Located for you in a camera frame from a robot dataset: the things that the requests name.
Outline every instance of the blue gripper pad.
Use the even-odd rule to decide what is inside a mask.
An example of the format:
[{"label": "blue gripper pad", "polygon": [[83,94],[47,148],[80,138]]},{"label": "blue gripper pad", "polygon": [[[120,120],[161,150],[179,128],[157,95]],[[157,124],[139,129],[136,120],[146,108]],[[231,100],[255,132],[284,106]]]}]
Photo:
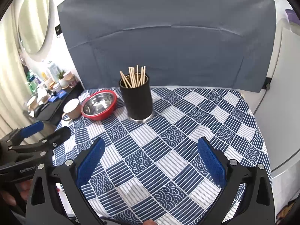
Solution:
[{"label": "blue gripper pad", "polygon": [[20,134],[23,138],[28,138],[31,135],[34,135],[37,132],[42,131],[43,128],[44,128],[44,123],[39,121],[39,122],[36,122],[35,124],[32,124],[26,128],[22,128],[20,131]]},{"label": "blue gripper pad", "polygon": [[105,151],[105,142],[102,138],[95,143],[95,145],[89,148],[89,153],[81,162],[80,166],[77,168],[77,187],[86,185],[92,176],[95,168],[97,167],[101,157]]},{"label": "blue gripper pad", "polygon": [[200,138],[198,140],[197,146],[198,146],[198,153],[202,158],[202,160],[204,161],[205,167],[209,171],[215,184],[224,188],[226,186],[227,181],[226,181],[226,172],[223,165],[218,160],[215,153],[213,153],[213,150],[210,148],[210,146],[206,143],[206,141],[203,138]]}]

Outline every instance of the finger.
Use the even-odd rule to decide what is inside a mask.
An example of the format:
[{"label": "finger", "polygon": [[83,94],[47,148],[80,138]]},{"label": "finger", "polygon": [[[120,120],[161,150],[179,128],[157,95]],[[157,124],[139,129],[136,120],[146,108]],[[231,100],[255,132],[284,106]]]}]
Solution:
[{"label": "finger", "polygon": [[31,186],[31,183],[32,183],[32,179],[31,180],[26,180],[26,181],[20,183],[20,187],[21,187],[22,190],[29,190],[30,186]]},{"label": "finger", "polygon": [[144,221],[143,225],[157,225],[157,223],[152,219],[149,219],[147,221]]},{"label": "finger", "polygon": [[21,191],[20,195],[21,195],[21,197],[22,197],[23,200],[27,200],[28,199],[28,195],[29,195],[29,190]]},{"label": "finger", "polygon": [[10,195],[10,193],[8,193],[8,192],[6,192],[6,191],[3,191],[3,190],[0,190],[0,194],[2,195],[3,200],[4,200],[7,204],[9,204],[9,205],[11,205],[11,206],[16,206],[16,205],[17,205],[15,198],[12,197],[12,196]]}]

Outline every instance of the blue and white tablecloth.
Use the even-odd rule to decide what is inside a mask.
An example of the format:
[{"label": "blue and white tablecloth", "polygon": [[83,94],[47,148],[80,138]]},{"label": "blue and white tablecloth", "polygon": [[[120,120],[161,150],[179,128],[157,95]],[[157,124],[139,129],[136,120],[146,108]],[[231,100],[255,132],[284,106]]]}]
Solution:
[{"label": "blue and white tablecloth", "polygon": [[[108,119],[81,117],[62,121],[71,138],[54,150],[61,165],[93,140],[105,140],[105,153],[88,184],[81,187],[101,217],[130,224],[153,219],[161,225],[188,225],[201,219],[220,192],[197,153],[205,136],[214,148],[242,165],[262,163],[271,180],[264,140],[242,95],[210,88],[152,88],[155,117],[146,124],[127,119],[118,88],[117,109]],[[84,91],[82,102],[96,90]],[[241,185],[226,220],[233,217],[245,185]]]}]

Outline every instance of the red bowl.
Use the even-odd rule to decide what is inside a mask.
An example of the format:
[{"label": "red bowl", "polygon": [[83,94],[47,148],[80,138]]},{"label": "red bowl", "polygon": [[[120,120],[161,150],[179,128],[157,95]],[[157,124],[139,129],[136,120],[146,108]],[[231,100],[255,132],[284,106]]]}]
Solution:
[{"label": "red bowl", "polygon": [[[100,112],[98,114],[94,114],[94,115],[88,115],[86,114],[84,111],[83,111],[83,108],[85,106],[85,104],[87,104],[87,102],[92,98],[94,97],[95,95],[99,94],[99,93],[104,93],[104,92],[108,92],[110,94],[112,94],[113,96],[113,100],[112,100],[112,103],[111,105],[109,105],[109,107],[107,109],[105,109],[103,112]],[[112,113],[113,111],[115,110],[116,108],[116,105],[117,105],[117,95],[115,92],[113,91],[109,91],[109,90],[103,90],[103,91],[99,91],[99,92],[96,92],[94,94],[92,94],[91,96],[89,96],[88,98],[86,98],[84,100],[84,102],[82,103],[82,106],[81,106],[81,113],[84,117],[86,118],[89,118],[89,119],[92,119],[94,121],[99,121],[99,120],[103,120],[103,119],[106,119],[108,118]]]}]

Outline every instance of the black cylindrical container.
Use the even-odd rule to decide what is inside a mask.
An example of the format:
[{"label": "black cylindrical container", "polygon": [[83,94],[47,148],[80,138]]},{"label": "black cylindrical container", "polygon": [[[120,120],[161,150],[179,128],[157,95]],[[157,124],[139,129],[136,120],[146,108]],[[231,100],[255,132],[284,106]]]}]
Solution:
[{"label": "black cylindrical container", "polygon": [[129,119],[137,123],[149,121],[153,117],[153,104],[148,75],[145,75],[145,84],[142,86],[126,88],[122,78],[119,81],[119,86]]}]

